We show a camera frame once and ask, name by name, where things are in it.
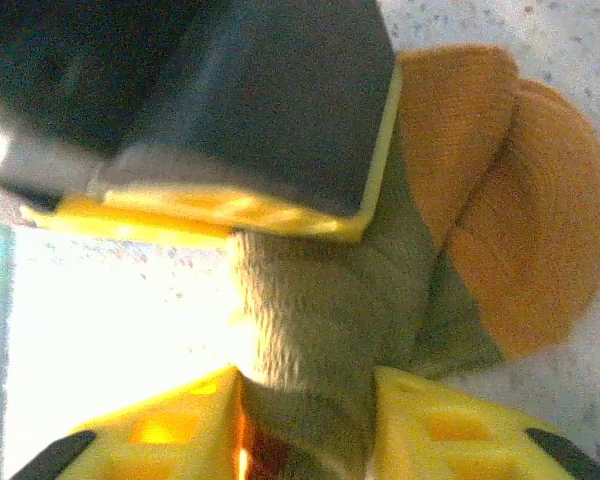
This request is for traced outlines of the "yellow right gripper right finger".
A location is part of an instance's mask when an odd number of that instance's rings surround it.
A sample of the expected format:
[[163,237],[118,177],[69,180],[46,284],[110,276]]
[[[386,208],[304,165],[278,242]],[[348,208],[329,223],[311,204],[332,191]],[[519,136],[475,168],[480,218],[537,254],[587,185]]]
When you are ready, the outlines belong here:
[[401,370],[376,370],[369,479],[600,479],[558,401],[469,390]]

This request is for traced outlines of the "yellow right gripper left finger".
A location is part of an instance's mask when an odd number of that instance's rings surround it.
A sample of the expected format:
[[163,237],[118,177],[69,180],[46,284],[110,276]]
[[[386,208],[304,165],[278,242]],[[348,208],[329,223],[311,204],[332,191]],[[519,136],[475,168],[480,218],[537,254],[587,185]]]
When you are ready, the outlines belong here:
[[17,479],[244,479],[242,376],[226,367],[87,421],[49,444]]

